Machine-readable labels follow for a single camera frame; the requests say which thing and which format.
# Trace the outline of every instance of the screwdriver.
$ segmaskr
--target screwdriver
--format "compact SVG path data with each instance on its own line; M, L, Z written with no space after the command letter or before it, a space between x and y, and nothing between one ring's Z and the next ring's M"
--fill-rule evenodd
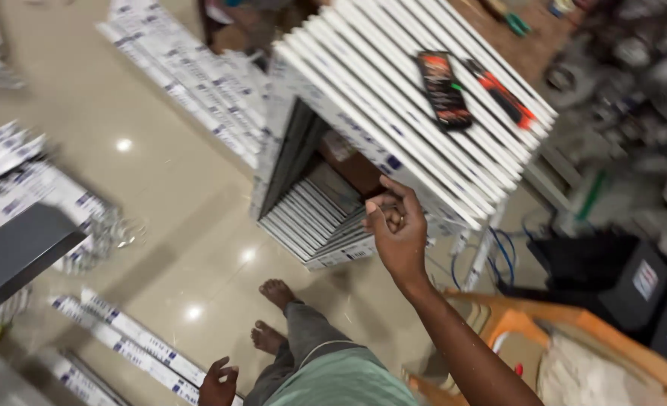
M499 106L509 115L519 128L528 130L531 126L531 121L536 120L536 116L525 107L519 99L511 94L499 80L491 74L490 71L473 59L466 59L463 61L464 65L476 76L483 88L494 98Z

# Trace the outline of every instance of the sticker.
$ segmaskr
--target sticker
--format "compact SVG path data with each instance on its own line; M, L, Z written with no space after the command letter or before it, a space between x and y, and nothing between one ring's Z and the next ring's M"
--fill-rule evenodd
M642 261L640 268L635 274L633 282L635 283L635 288L639 291L642 297L645 300L650 300L654 289L657 287L659 278L652 267L650 267L646 261Z

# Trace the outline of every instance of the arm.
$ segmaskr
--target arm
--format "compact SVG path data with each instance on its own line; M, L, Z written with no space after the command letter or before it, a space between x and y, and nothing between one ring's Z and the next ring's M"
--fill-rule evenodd
M384 176L381 183L392 194L366 202L364 226L374 233L383 264L416 309L466 400L477 406L541 405L529 386L428 281L424 268L427 223L413 190Z

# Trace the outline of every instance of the black phone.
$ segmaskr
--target black phone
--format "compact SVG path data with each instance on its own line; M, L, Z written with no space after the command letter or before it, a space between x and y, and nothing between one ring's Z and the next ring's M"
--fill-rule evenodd
M451 68L448 52L421 51L416 62L424 77L428 102L434 108L436 121L444 131L463 130L473 124L462 90Z

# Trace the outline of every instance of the person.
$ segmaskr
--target person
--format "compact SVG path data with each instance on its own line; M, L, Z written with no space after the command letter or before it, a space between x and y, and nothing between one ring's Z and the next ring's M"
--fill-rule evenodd
M537 395L428 281L424 269L427 222L413 190L385 176L381 183L388 193L366 202L363 225L374 233L381 261L418 313L468 403L541 405ZM255 323L254 346L274 354L275 360L260 374L245 405L418 404L370 350L332 327L283 281L266 281L260 291L284 312L289 336L286 339L263 321ZM201 386L201 406L232 403L238 369L225 367L228 361L225 357L211 366Z

